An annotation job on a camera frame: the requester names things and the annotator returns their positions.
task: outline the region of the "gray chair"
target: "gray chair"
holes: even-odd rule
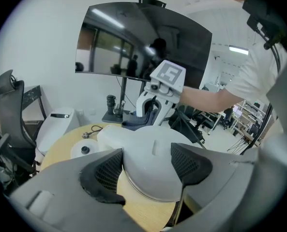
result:
[[[24,132],[22,120],[24,81],[16,81],[12,71],[0,76],[0,129],[3,135],[10,135],[6,157],[21,167],[21,172],[34,174],[36,144]]]

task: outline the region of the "white t-shirt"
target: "white t-shirt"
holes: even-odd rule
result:
[[[247,60],[241,65],[239,75],[225,87],[228,92],[252,104],[259,98],[264,103],[269,103],[266,94],[274,85],[278,76],[274,55],[270,49],[264,49],[264,43],[264,40],[262,40],[252,47]],[[280,56],[280,71],[282,71],[287,62],[287,52],[280,44],[276,48]],[[265,138],[282,131],[281,123],[277,120],[269,129]]]

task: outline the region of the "person's arm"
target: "person's arm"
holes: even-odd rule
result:
[[[206,90],[184,87],[180,102],[203,112],[218,113],[234,104],[243,101],[242,98],[228,92],[225,88],[213,93]]]

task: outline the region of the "round table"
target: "round table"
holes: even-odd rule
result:
[[[82,134],[84,132],[91,131],[93,125],[105,127],[109,124],[90,124],[63,135],[45,155],[41,164],[41,170],[56,162],[69,160],[71,158],[71,148],[83,139]],[[97,133],[93,133],[90,138],[97,140]],[[159,232],[169,221],[175,207],[175,202],[157,202],[140,194],[130,184],[124,171],[122,171],[118,180],[117,193],[126,200],[126,205],[123,208],[127,214],[146,231]]]

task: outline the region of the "curved monitor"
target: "curved monitor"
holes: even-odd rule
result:
[[[164,59],[186,69],[184,85],[199,88],[212,33],[177,12],[135,2],[90,6],[76,50],[76,73],[149,81]]]

